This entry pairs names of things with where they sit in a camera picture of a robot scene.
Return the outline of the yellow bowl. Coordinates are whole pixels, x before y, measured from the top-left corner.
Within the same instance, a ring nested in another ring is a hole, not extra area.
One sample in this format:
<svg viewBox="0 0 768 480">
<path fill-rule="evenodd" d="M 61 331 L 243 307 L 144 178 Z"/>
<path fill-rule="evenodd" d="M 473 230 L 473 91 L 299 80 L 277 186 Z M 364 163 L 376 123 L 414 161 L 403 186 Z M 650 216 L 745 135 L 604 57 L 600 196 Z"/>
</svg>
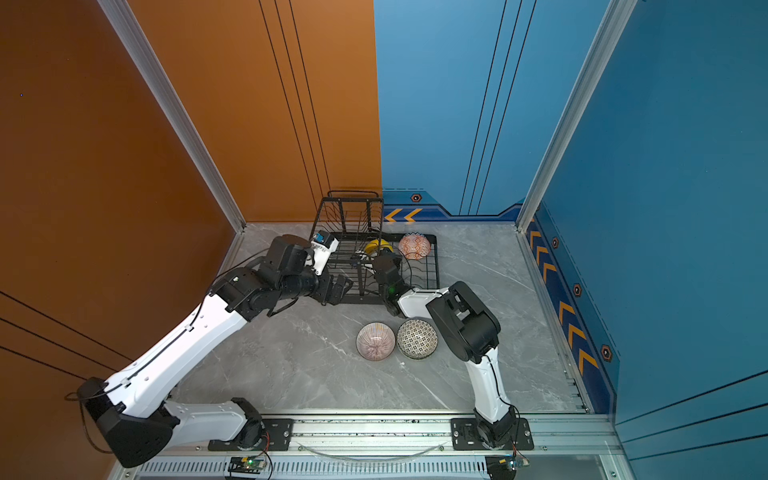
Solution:
<svg viewBox="0 0 768 480">
<path fill-rule="evenodd" d="M 394 249 L 392 245 L 387 242 L 384 239 L 374 239 L 370 242 L 368 242 L 364 248 L 363 252 L 365 255 L 367 255 L 370 258 L 374 258 L 382 253 L 390 252 L 393 253 Z"/>
</svg>

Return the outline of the orange patterned bowl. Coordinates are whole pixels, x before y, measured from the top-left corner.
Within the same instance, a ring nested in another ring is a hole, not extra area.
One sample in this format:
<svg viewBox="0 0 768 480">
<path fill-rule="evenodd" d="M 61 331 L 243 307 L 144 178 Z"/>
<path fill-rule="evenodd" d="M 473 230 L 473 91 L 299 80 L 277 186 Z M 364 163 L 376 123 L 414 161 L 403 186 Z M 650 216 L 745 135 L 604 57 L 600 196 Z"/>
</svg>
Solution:
<svg viewBox="0 0 768 480">
<path fill-rule="evenodd" d="M 430 240 L 421 233 L 407 233 L 398 241 L 398 249 L 407 260 L 422 260 L 432 251 Z"/>
</svg>

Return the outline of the pink striped bowl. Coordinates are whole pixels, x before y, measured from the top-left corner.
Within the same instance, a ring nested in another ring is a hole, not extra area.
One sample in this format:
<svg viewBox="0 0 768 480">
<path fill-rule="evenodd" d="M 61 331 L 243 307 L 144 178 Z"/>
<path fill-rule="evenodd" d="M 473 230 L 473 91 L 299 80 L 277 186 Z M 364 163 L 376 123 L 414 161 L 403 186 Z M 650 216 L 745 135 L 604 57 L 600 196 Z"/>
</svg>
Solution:
<svg viewBox="0 0 768 480">
<path fill-rule="evenodd" d="M 361 328 L 356 337 L 357 352 L 366 360 L 381 361 L 388 358 L 396 346 L 393 330 L 380 322 Z"/>
</svg>

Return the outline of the brown patterned bowl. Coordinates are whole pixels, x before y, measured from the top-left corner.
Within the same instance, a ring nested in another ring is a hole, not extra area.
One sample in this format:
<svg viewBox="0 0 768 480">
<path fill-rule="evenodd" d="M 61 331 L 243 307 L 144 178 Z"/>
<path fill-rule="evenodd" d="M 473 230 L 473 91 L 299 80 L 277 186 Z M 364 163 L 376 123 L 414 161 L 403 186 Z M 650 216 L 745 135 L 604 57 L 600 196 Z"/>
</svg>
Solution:
<svg viewBox="0 0 768 480">
<path fill-rule="evenodd" d="M 435 328 L 422 319 L 406 320 L 399 327 L 396 340 L 401 353 L 413 360 L 428 358 L 438 347 Z"/>
</svg>

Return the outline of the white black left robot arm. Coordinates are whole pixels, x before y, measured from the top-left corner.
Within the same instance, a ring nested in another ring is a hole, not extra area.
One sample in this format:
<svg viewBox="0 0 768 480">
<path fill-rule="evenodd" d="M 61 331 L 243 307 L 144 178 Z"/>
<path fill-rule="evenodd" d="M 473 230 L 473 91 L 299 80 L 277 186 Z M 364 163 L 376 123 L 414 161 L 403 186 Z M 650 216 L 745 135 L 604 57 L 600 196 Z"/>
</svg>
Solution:
<svg viewBox="0 0 768 480">
<path fill-rule="evenodd" d="M 263 418 L 246 399 L 189 404 L 169 395 L 212 350 L 260 314 L 275 316 L 303 297 L 339 304 L 353 283 L 326 268 L 338 246 L 326 231 L 309 240 L 274 238 L 265 255 L 217 278 L 191 314 L 145 354 L 108 379 L 90 378 L 78 388 L 82 414 L 92 418 L 123 467 L 192 443 L 263 447 Z"/>
</svg>

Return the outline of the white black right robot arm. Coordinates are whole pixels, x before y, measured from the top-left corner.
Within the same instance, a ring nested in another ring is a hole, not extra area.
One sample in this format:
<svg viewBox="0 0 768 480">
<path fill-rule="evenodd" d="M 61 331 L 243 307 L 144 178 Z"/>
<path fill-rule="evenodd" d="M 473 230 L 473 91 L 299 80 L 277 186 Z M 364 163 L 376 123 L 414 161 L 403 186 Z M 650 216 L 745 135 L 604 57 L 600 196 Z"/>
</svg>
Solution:
<svg viewBox="0 0 768 480">
<path fill-rule="evenodd" d="M 387 310 L 405 319 L 429 318 L 450 351 L 467 368 L 474 394 L 478 436 L 490 449 L 517 443 L 522 419 L 503 389 L 498 360 L 501 325 L 463 281 L 441 289 L 405 282 L 401 259 L 385 252 L 372 261 L 379 295 Z"/>
</svg>

